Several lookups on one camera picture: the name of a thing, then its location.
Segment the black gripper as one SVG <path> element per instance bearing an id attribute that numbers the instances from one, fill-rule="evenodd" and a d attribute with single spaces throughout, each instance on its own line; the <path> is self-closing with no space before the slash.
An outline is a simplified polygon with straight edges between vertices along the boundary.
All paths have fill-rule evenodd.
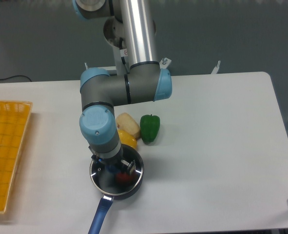
<path id="1" fill-rule="evenodd" d="M 105 168 L 109 172 L 122 172 L 131 175 L 136 169 L 136 161 L 132 160 L 130 162 L 122 159 L 123 151 L 119 151 L 113 157 L 103 158 L 100 157 L 101 154 L 96 152 L 91 145 L 88 146 L 92 153 L 91 159 L 101 168 Z"/>

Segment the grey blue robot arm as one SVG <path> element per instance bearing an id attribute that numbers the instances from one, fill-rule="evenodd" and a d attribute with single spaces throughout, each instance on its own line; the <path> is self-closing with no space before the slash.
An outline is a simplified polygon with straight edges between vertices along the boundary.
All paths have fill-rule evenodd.
<path id="1" fill-rule="evenodd" d="M 87 68 L 80 77 L 80 130 L 90 150 L 115 173 L 131 174 L 136 164 L 123 154 L 114 107 L 167 99 L 172 94 L 169 70 L 157 61 L 154 22 L 146 0 L 75 0 L 75 12 L 89 20 L 112 16 L 122 23 L 122 38 L 130 70 L 111 76 L 101 68 Z"/>

